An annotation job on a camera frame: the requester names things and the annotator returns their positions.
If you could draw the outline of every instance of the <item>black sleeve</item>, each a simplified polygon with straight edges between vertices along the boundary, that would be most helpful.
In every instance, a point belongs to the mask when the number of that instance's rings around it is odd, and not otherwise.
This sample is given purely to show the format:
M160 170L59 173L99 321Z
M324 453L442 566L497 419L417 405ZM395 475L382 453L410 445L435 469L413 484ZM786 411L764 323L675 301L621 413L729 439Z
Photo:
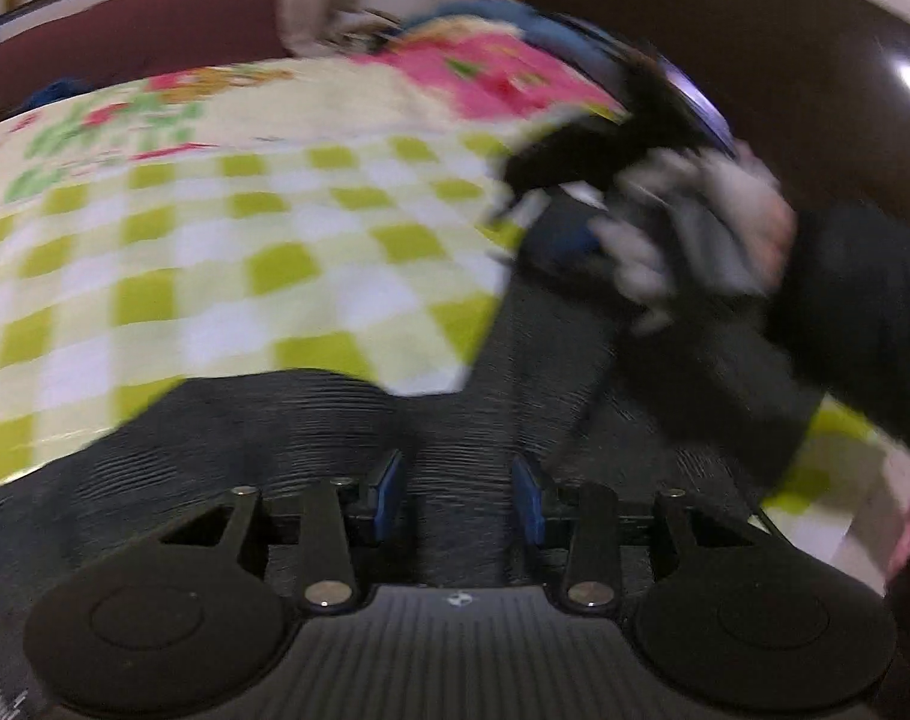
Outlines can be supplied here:
M864 206L800 215L768 336L910 447L910 227Z

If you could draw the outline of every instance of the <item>black fabric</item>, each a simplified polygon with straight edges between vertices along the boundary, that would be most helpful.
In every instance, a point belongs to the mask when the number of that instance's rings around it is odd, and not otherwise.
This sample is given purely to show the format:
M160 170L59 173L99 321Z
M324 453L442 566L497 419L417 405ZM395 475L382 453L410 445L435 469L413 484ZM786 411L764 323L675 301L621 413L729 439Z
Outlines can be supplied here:
M588 39L594 42L594 36ZM573 181L609 191L618 172L653 148L714 148L732 154L731 137L719 137L716 128L694 112L660 62L631 50L629 55L615 52L610 64L623 79L618 89L608 91L629 107L631 116L620 122L596 114L579 116L510 155L502 175L511 190L509 207L529 191Z
M639 343L626 323L619 304L516 274L458 394L398 399L320 371L189 381L115 433L0 488L0 715L19 700L27 717L47 705L22 630L31 604L68 573L233 485L273 496L361 472L399 415L420 441L409 493L415 571L428 583L531 581L509 549L516 447L545 457L559 478L602 481L624 498L682 487L746 517L730 471L752 469L759 447L779 447L788 464L818 394L777 386L784 418L766 418L737 405L717 355L697 340ZM745 338L727 341L730 357ZM754 354L751 344L742 351ZM625 565L629 591L643 589L644 555Z
M799 215L769 335L910 446L910 227L871 206Z

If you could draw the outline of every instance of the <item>checkered blanket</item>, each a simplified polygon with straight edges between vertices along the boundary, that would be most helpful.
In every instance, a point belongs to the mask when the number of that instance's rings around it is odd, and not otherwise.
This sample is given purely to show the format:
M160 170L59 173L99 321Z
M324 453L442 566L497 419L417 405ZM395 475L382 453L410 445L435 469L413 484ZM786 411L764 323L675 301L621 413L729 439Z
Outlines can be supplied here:
M517 129L186 156L2 206L0 480L188 376L457 389L504 275L486 159Z

